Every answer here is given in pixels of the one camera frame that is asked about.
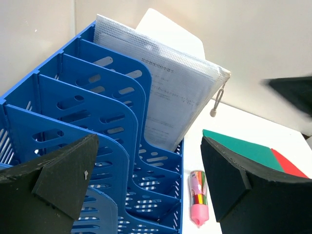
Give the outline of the red file folder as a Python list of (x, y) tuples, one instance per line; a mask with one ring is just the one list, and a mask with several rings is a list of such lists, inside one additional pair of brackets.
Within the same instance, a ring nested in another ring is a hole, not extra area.
[(308, 178), (301, 170), (299, 170), (293, 163), (291, 163), (280, 152), (278, 152), (275, 149), (271, 149), (271, 151), (285, 173), (293, 175), (293, 176)]

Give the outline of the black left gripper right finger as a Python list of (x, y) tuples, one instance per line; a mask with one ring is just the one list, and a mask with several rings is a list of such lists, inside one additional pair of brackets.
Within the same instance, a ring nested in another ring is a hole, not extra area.
[(312, 181), (274, 170), (203, 137), (201, 155), (224, 234), (309, 234)]

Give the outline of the green clip file folder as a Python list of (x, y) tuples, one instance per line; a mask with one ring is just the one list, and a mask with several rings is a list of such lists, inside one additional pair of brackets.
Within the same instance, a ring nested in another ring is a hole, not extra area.
[(211, 138), (231, 151), (266, 167), (284, 172), (282, 166), (269, 147), (244, 141), (231, 136), (223, 135), (209, 130), (203, 130), (203, 136)]

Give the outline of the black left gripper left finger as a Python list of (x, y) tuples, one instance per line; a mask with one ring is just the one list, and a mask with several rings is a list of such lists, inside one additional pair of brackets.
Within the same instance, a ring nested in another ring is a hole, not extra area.
[(98, 152), (87, 135), (0, 172), (2, 234), (69, 234), (78, 220)]

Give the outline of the blue plastic file organizer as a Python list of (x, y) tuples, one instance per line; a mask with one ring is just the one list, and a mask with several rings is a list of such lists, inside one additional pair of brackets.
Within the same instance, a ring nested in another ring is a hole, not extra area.
[(0, 161), (17, 165), (87, 134), (99, 149), (90, 191), (117, 205), (119, 234), (179, 234), (183, 144), (144, 130), (152, 78), (140, 61), (94, 43), (90, 24), (0, 98)]

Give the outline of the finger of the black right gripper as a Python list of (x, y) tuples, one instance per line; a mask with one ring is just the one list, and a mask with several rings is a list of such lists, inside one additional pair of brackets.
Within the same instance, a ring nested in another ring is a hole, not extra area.
[(299, 111), (312, 116), (311, 76), (264, 79), (262, 84), (273, 89)]

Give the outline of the white foam drawer box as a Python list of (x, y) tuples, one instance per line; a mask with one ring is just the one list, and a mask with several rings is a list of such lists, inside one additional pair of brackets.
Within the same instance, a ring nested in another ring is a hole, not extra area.
[(155, 9), (146, 11), (136, 30), (178, 51), (205, 59), (202, 41)]

